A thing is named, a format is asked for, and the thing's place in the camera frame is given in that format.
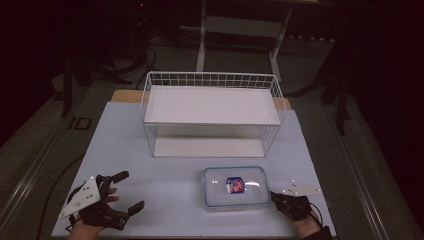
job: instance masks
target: floor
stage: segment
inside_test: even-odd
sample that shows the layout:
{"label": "floor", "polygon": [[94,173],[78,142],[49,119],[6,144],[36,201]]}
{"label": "floor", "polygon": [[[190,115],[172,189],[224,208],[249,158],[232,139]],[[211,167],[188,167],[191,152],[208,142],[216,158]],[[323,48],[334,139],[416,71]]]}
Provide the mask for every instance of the floor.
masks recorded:
{"label": "floor", "polygon": [[[156,58],[154,67],[160,71],[195,71],[198,49],[190,39],[195,41],[197,37],[193,33],[185,45],[169,44],[159,37],[151,44],[148,57],[151,61]],[[285,40],[278,57],[283,93],[311,83],[330,48],[331,42]],[[8,211],[13,213],[9,221],[1,225],[7,230],[1,232],[2,239],[34,239],[38,232],[40,239],[52,239],[51,230],[78,171],[78,158],[85,153],[106,102],[116,89],[135,88],[144,71],[123,75],[132,85],[117,85],[97,73],[92,73],[91,87],[74,82],[73,108],[66,118],[60,117],[62,103],[51,99],[0,149],[0,191],[4,194],[0,205],[14,206],[14,211]],[[211,44],[205,71],[270,73],[271,68],[266,51],[237,46],[231,50]],[[58,89],[61,77],[53,79]],[[346,135],[341,136],[334,123],[335,105],[321,104],[322,91],[320,88],[289,100],[299,118],[339,238],[423,239],[355,99],[348,98],[350,120],[345,121]],[[74,117],[92,119],[92,124],[87,130],[77,130],[71,127]],[[44,164],[38,169],[33,167],[40,159]],[[20,182],[31,174],[33,185]],[[8,199],[12,199],[18,185],[27,187],[23,193],[26,200],[13,205]],[[43,225],[39,231],[40,221]]]}

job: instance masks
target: black glove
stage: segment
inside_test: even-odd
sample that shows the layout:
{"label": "black glove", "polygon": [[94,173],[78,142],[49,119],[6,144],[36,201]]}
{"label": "black glove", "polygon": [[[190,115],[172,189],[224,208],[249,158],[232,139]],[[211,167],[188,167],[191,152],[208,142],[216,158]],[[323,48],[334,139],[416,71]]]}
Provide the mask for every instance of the black glove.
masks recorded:
{"label": "black glove", "polygon": [[306,196],[292,197],[282,193],[271,192],[271,200],[275,203],[277,210],[292,221],[303,220],[312,211],[309,199]]}

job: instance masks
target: colorful label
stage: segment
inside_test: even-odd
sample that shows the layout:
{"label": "colorful label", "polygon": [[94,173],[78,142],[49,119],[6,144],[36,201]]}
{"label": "colorful label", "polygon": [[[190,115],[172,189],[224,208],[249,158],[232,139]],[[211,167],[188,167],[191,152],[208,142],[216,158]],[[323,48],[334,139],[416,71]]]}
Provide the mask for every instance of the colorful label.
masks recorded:
{"label": "colorful label", "polygon": [[229,177],[227,178],[227,191],[228,193],[243,193],[244,182],[241,177]]}

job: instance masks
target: gray carpet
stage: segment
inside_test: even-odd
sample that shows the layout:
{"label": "gray carpet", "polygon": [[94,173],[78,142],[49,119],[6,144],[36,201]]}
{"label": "gray carpet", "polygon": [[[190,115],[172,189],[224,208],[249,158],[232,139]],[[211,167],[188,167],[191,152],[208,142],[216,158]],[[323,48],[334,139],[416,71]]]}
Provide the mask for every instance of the gray carpet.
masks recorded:
{"label": "gray carpet", "polygon": [[[194,71],[197,49],[152,45],[156,51],[155,67],[161,71]],[[278,58],[282,89],[291,92],[313,81],[330,43],[305,43],[288,39]],[[120,86],[96,77],[89,89],[75,88],[74,111],[69,118],[60,119],[61,103],[47,102],[0,150],[0,190],[4,206],[13,188],[28,166],[34,161],[48,136],[57,128],[63,129],[55,141],[36,184],[16,217],[10,223],[5,239],[34,239],[43,204],[53,182],[61,171],[85,153],[103,108],[115,89],[135,87],[143,71],[127,77],[132,86]],[[267,53],[258,51],[224,51],[208,49],[205,71],[270,73]],[[322,89],[317,89],[290,102],[298,115],[317,175],[328,202],[336,231],[342,240],[374,239],[369,224],[366,202],[352,173],[352,159],[361,174],[369,196],[387,230],[390,239],[423,239],[407,205],[391,176],[378,144],[375,142],[353,98],[348,99],[351,120],[345,122],[346,136],[341,137],[334,127],[334,106],[319,101]],[[89,130],[68,130],[72,117],[91,118]],[[80,161],[72,165],[53,191],[41,239],[51,239],[50,233],[67,197]]]}

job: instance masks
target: clear plastic container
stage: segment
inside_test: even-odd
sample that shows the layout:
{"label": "clear plastic container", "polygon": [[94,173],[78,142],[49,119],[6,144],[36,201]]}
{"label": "clear plastic container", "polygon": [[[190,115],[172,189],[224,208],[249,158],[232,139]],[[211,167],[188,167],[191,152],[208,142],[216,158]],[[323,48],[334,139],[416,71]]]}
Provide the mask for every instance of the clear plastic container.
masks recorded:
{"label": "clear plastic container", "polygon": [[205,204],[210,210],[238,210],[269,204],[261,167],[207,168],[203,172]]}

